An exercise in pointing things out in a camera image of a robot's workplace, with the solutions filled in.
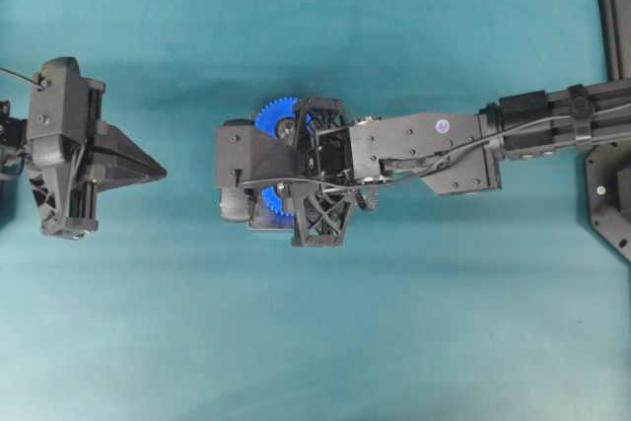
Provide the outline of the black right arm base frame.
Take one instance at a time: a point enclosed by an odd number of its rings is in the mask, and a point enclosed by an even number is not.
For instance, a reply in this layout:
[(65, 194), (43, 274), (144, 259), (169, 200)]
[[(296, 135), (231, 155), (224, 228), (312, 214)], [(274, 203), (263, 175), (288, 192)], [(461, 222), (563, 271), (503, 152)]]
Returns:
[(630, 0), (598, 0), (607, 81), (594, 86), (599, 109), (615, 108), (594, 125), (595, 147), (585, 157), (592, 228), (630, 259)]

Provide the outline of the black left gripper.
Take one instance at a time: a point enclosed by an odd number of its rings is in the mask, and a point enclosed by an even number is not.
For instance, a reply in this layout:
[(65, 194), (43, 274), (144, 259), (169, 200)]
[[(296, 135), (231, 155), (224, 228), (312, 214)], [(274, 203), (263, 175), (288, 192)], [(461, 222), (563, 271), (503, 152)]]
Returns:
[[(100, 120), (105, 84), (86, 80), (89, 100), (84, 144), (65, 142), (61, 162), (41, 163), (34, 161), (27, 141), (27, 170), (40, 230), (49, 237), (80, 240), (98, 229), (94, 183), (97, 189), (115, 189), (167, 176), (167, 170), (119, 128)], [(80, 176), (93, 138), (91, 166)]]

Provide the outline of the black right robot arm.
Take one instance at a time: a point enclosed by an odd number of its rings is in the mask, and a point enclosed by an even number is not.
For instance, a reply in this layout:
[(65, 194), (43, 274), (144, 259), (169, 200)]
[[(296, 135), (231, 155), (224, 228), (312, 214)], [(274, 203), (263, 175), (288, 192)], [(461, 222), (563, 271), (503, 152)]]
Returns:
[(297, 172), (277, 185), (291, 202), (294, 246), (342, 246), (352, 210), (374, 210), (394, 184), (421, 180), (443, 196), (498, 190), (504, 160), (565, 149), (619, 156), (630, 142), (627, 80), (503, 97), (474, 114), (349, 121), (338, 103), (315, 99), (294, 111)]

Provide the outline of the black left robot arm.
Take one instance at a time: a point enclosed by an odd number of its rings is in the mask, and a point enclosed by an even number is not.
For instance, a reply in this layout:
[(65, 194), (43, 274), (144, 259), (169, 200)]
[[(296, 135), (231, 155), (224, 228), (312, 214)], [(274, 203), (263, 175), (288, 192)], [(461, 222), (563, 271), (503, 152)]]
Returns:
[(13, 117), (9, 102), (1, 104), (1, 178), (28, 174), (44, 235), (80, 240), (99, 227), (99, 193), (166, 177), (102, 119), (105, 84), (83, 77), (73, 59), (45, 64), (28, 82), (28, 118)]

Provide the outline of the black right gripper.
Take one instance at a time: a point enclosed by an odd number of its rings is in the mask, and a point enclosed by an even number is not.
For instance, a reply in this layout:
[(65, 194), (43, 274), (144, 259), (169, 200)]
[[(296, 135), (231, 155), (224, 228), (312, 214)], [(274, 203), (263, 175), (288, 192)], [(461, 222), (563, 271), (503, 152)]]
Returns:
[(354, 178), (349, 123), (340, 100), (300, 100), (294, 112), (298, 178), (290, 182), (292, 245), (341, 246), (353, 210), (376, 210), (378, 192)]

